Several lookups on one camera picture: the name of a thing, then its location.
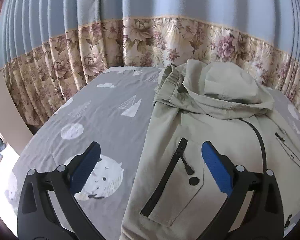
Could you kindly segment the beige hooded jacket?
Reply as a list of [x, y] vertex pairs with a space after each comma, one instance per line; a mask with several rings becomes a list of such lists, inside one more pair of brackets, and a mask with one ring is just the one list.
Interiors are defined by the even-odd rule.
[[300, 140], [275, 91], [232, 62], [189, 60], [159, 75], [121, 239], [196, 239], [226, 200], [209, 141], [249, 172], [272, 170], [284, 218], [300, 212]]

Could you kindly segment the beige cardboard box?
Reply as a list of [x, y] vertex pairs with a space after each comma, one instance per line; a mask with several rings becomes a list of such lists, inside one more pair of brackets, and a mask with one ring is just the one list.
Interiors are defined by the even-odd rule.
[[23, 121], [0, 74], [0, 137], [20, 155], [33, 134]]

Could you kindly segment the grey patterned bed sheet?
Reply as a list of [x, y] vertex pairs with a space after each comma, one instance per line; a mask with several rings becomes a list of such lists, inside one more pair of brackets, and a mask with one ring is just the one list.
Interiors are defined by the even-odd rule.
[[[163, 70], [110, 68], [62, 106], [31, 139], [14, 167], [17, 180], [14, 207], [18, 210], [30, 169], [51, 172], [59, 165], [68, 165], [95, 141], [101, 146], [100, 159], [75, 199], [103, 239], [121, 239], [122, 221]], [[247, 193], [232, 230], [240, 226], [252, 195]], [[62, 227], [70, 230], [55, 193], [49, 192], [49, 197]], [[299, 218], [300, 212], [293, 218], [284, 218], [283, 238], [285, 228]]]

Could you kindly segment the blue floral curtain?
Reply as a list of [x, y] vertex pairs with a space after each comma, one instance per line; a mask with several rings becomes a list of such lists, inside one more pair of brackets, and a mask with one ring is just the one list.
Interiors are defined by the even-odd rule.
[[300, 113], [300, 0], [0, 0], [0, 74], [40, 127], [110, 67], [231, 61]]

